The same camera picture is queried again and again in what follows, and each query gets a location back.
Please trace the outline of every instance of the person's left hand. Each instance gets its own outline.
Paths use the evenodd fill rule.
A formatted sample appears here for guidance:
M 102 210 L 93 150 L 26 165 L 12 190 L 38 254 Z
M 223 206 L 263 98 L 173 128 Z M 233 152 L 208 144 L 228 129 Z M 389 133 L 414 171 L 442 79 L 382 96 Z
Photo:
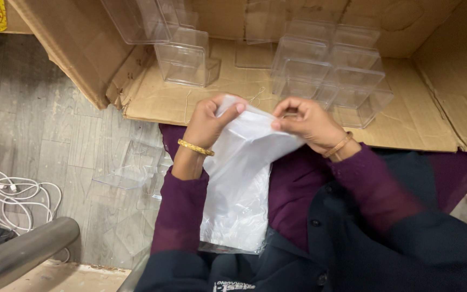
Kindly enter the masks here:
M 216 95 L 211 98 L 200 100 L 196 104 L 191 121 L 187 126 L 183 140 L 195 146 L 210 149 L 217 141 L 223 128 L 238 117 L 248 105 L 248 101 L 239 97 L 225 113 L 215 117 L 217 107 L 223 102 L 226 94 Z

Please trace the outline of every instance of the white plastic bag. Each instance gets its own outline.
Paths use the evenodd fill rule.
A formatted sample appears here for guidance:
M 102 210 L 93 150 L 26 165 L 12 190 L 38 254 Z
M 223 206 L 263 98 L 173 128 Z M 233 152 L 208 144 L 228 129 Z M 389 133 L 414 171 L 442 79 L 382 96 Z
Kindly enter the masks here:
M 236 102 L 226 95 L 216 116 Z M 271 129 L 272 115 L 248 106 L 212 146 L 203 168 L 210 176 L 201 240 L 256 252 L 268 227 L 270 164 L 304 144 L 297 136 Z

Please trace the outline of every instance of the bracelet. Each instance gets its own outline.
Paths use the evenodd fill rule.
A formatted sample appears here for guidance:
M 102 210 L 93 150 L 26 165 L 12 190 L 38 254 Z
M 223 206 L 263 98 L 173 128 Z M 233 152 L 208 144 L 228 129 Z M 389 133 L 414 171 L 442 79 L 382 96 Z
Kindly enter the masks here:
M 325 154 L 322 154 L 322 157 L 328 158 L 329 156 L 335 154 L 336 152 L 338 152 L 338 150 L 340 150 L 343 146 L 345 146 L 345 144 L 347 144 L 351 139 L 352 139 L 352 132 L 349 131 L 347 132 L 347 136 L 345 136 L 345 138 L 341 140 L 340 143 L 338 143 L 336 146 L 331 148 Z
M 215 155 L 215 152 L 212 151 L 212 150 L 207 150 L 207 149 L 201 148 L 199 146 L 190 144 L 188 142 L 183 141 L 182 139 L 178 139 L 178 144 L 183 146 L 183 147 L 186 147 L 186 148 L 188 148 L 190 150 L 194 150 L 196 152 L 204 154 L 206 156 L 214 156 Z

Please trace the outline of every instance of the clear plastic box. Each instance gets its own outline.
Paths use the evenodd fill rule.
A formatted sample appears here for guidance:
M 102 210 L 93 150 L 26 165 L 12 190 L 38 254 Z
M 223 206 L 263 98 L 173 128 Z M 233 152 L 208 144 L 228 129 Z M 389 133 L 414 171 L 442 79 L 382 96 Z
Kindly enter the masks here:
M 377 29 L 339 24 L 334 32 L 333 43 L 372 48 L 378 41 L 380 34 Z
M 331 62 L 337 67 L 370 70 L 380 60 L 381 56 L 376 49 L 334 46 L 331 50 Z
M 282 70 L 273 76 L 272 93 L 280 97 L 294 95 L 311 98 L 314 92 L 307 90 L 305 84 L 319 83 L 332 71 L 333 66 L 330 63 L 286 59 Z
M 195 30 L 198 27 L 199 13 L 183 9 L 176 9 L 176 14 L 178 15 L 180 27 L 192 30 Z
M 154 45 L 166 82 L 206 87 L 219 76 L 221 61 L 208 58 L 208 33 L 179 28 L 169 43 Z
M 281 37 L 275 58 L 271 65 L 271 76 L 280 74 L 288 59 L 323 62 L 328 59 L 328 46 L 325 43 L 313 42 L 295 37 Z
M 123 190 L 140 188 L 156 180 L 163 149 L 121 138 L 113 154 L 113 166 L 108 175 L 93 180 Z
M 353 96 L 352 101 L 340 102 L 339 97 Z M 394 98 L 386 80 L 374 89 L 361 87 L 340 87 L 328 111 L 343 127 L 365 128 Z
M 245 36 L 248 44 L 278 41 L 285 23 L 285 0 L 248 0 L 245 7 Z
M 379 59 L 367 70 L 335 65 L 335 76 L 340 84 L 372 89 L 383 80 L 385 72 Z
M 101 1 L 128 44 L 166 43 L 179 27 L 172 0 Z
M 250 45 L 242 38 L 237 39 L 235 43 L 235 67 L 270 69 L 277 45 L 273 42 Z
M 140 211 L 119 222 L 103 234 L 113 258 L 124 263 L 140 251 L 150 248 L 154 227 Z
M 334 29 L 334 23 L 293 19 L 286 23 L 284 36 L 328 43 L 333 37 Z

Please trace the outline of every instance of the gray wooden floor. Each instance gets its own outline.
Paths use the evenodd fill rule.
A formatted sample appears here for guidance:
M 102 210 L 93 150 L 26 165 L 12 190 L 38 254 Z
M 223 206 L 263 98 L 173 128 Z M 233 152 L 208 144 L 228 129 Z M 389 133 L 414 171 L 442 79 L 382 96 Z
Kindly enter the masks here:
M 131 268 L 148 252 L 122 262 L 103 240 L 105 232 L 125 219 L 152 233 L 156 217 L 156 211 L 138 210 L 135 202 L 118 203 L 116 197 L 124 194 L 92 183 L 93 176 L 108 173 L 112 149 L 121 137 L 162 146 L 157 124 L 123 120 L 112 106 L 95 109 L 48 60 L 34 36 L 0 34 L 0 170 L 61 188 L 58 216 L 74 218 L 81 228 L 80 239 L 70 247 L 73 261 Z M 55 191 L 48 189 L 56 202 Z M 106 196 L 114 200 L 99 199 Z M 11 218 L 25 218 L 18 208 L 7 210 Z M 44 209 L 32 212 L 34 226 L 43 224 Z

